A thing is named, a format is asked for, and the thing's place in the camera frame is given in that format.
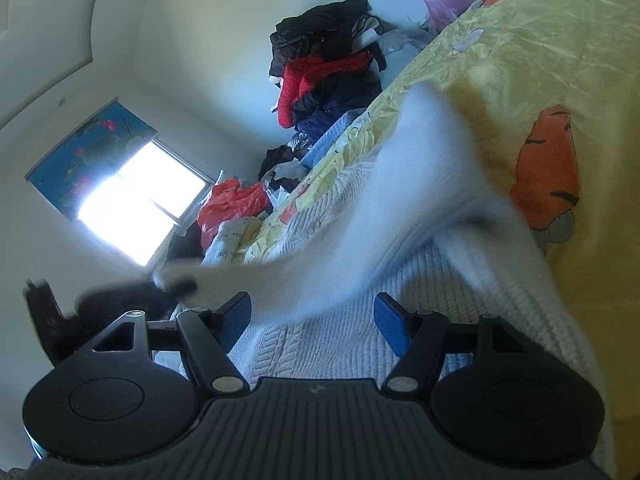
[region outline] blue floral curtain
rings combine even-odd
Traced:
[[[57,145],[26,179],[63,215],[74,219],[89,193],[156,133],[114,101]]]

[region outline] bright window pane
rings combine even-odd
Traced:
[[[119,176],[100,184],[78,218],[100,238],[146,266],[174,222]]]
[[[204,180],[154,142],[131,157],[120,175],[176,218],[180,218],[206,186]]]

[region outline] yellow bedsheet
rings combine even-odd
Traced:
[[[476,28],[478,42],[454,56]],[[492,181],[508,194],[518,152],[541,110],[571,114],[580,178],[575,232],[547,259],[607,378],[619,478],[640,472],[640,0],[499,0],[468,10],[348,128],[295,197],[263,224],[261,258],[286,227],[394,126],[402,94],[430,80],[468,119]]]

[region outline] red jacket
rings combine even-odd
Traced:
[[[369,67],[373,56],[359,52],[337,61],[325,63],[319,56],[299,57],[287,63],[278,99],[278,123],[283,128],[294,126],[291,105],[311,90],[316,83],[336,72],[359,72]]]

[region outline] ribbed black surface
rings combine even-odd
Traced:
[[[453,447],[414,402],[389,400],[371,380],[265,379],[241,399],[216,400],[165,452],[91,468],[47,459],[28,480],[433,479],[602,480],[588,462],[519,471]]]

